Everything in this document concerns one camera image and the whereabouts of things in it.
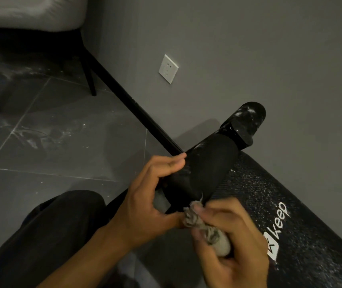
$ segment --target gray wall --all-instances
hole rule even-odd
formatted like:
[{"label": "gray wall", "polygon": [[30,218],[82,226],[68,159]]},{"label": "gray wall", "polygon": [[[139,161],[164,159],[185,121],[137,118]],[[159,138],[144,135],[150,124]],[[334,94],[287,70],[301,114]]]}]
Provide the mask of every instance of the gray wall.
[{"label": "gray wall", "polygon": [[90,0],[84,38],[185,149],[262,103],[247,153],[342,237],[342,0]]}]

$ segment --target wall socket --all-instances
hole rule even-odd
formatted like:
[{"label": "wall socket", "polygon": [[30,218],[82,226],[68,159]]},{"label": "wall socket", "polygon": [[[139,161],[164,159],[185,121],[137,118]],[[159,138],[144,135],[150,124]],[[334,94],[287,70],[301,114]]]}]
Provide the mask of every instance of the wall socket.
[{"label": "wall socket", "polygon": [[162,64],[160,65],[159,74],[161,74],[167,82],[172,83],[176,72],[178,71],[178,65],[174,63],[166,54],[164,55]]}]

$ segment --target gray tile floor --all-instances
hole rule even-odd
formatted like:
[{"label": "gray tile floor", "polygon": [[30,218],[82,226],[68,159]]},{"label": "gray tile floor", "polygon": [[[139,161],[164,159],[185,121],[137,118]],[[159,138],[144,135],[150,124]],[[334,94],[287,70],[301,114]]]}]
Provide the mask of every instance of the gray tile floor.
[{"label": "gray tile floor", "polygon": [[[59,64],[0,46],[0,246],[39,203],[76,189],[109,203],[151,155],[168,155],[98,78],[91,96],[76,58]],[[131,252],[106,278],[116,287],[205,286],[186,230]]]}]

